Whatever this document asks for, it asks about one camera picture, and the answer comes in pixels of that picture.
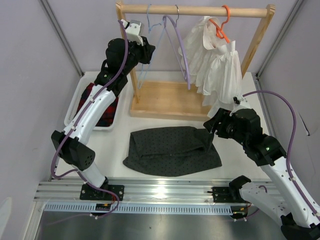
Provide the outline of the light blue wire hanger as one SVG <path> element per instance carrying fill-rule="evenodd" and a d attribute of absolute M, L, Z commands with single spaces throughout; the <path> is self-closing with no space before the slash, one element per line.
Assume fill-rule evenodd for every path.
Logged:
<path fill-rule="evenodd" d="M 147 36 L 146 40 L 149 39 L 150 34 L 151 34 L 151 32 L 152 32 L 152 30 L 153 30 L 154 27 L 156 27 L 156 26 L 163 26 L 163 23 L 164 23 L 164 20 L 162 20 L 161 22 L 159 22 L 159 23 L 157 23 L 157 24 L 153 24 L 152 26 L 150 26 L 149 12 L 150 12 L 150 7 L 151 7 L 151 5 L 152 5 L 152 4 L 149 4 L 149 5 L 148 5 L 147 13 L 146 13 L 146 15 L 147 15 L 147 16 L 146 16 L 146 17 L 147 17 L 147 23 L 148 23 L 148 36 Z M 157 41 L 157 44 L 156 44 L 156 46 L 154 47 L 154 50 L 152 51 L 152 53 L 150 53 L 150 50 L 151 50 L 151 48 L 152 48 L 152 47 L 151 47 L 151 44 L 148 43 L 148 44 L 146 45 L 146 48 L 147 48 L 147 56 L 150 58 L 150 60 L 149 60 L 149 63 L 148 63 L 149 66 L 147 67 L 146 70 L 144 70 L 145 64 L 144 64 L 144 63 L 141 64 L 141 71 L 140 71 L 140 74 L 139 74 L 138 79 L 137 79 L 137 88 L 138 88 L 139 90 L 142 88 L 142 86 L 143 86 L 143 84 L 144 84 L 144 82 L 145 82 L 146 75 L 147 75 L 147 73 L 148 73 L 148 71 L 149 71 L 149 69 L 150 69 L 150 65 L 152 65 L 152 62 L 153 62 L 153 60 L 154 60 L 153 54 L 154 54 L 154 52 L 157 52 L 157 48 L 158 48 L 158 46 L 159 46 L 159 44 L 160 44 L 160 41 L 161 41 L 162 37 L 163 37 L 163 33 L 161 33 L 161 35 L 160 35 L 160 37 L 159 37 L 159 39 L 158 39 L 158 41 Z"/>

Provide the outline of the grey dotted skirt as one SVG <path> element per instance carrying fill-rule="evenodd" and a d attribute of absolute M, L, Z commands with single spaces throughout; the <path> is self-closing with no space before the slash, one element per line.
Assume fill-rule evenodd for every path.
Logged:
<path fill-rule="evenodd" d="M 214 136 L 192 126 L 149 128 L 131 132 L 123 164 L 136 172 L 179 177 L 222 166 Z"/>

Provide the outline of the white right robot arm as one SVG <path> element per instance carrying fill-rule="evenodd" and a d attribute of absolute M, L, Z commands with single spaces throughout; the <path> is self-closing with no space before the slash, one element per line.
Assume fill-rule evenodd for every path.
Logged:
<path fill-rule="evenodd" d="M 272 180 L 283 200 L 269 195 L 249 178 L 240 176 L 229 183 L 228 196 L 234 202 L 242 199 L 254 204 L 272 218 L 287 240 L 318 240 L 320 238 L 320 206 L 304 187 L 297 189 L 299 179 L 290 176 L 293 168 L 279 141 L 263 133 L 261 119 L 250 108 L 236 112 L 220 108 L 204 127 L 220 138 L 239 143 L 244 153 Z"/>

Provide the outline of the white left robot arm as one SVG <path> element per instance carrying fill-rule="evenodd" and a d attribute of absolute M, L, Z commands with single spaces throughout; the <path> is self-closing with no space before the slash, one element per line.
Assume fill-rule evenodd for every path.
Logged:
<path fill-rule="evenodd" d="M 63 131 L 55 130 L 51 140 L 55 154 L 51 166 L 58 158 L 72 166 L 72 170 L 91 187 L 97 200 L 108 196 L 107 178 L 94 163 L 95 152 L 87 147 L 94 127 L 105 110 L 116 100 L 128 82 L 128 74 L 137 64 L 149 64 L 156 47 L 149 44 L 145 36 L 142 42 L 115 38 L 108 43 L 103 61 L 91 92 L 69 125 Z"/>

